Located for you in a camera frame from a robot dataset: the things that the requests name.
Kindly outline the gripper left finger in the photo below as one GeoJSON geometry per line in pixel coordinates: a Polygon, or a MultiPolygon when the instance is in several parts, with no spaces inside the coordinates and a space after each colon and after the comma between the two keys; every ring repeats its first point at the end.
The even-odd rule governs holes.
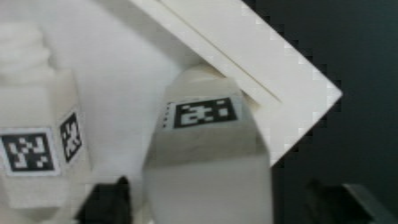
{"type": "Polygon", "coordinates": [[[75,215],[77,224],[132,224],[130,182],[98,183],[75,215]]]}

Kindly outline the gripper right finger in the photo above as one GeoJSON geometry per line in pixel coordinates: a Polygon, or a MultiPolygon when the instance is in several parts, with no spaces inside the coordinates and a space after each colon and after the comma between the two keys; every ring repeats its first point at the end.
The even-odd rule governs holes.
{"type": "Polygon", "coordinates": [[[306,185],[310,224],[398,224],[398,216],[361,184],[326,185],[313,179],[306,185]]]}

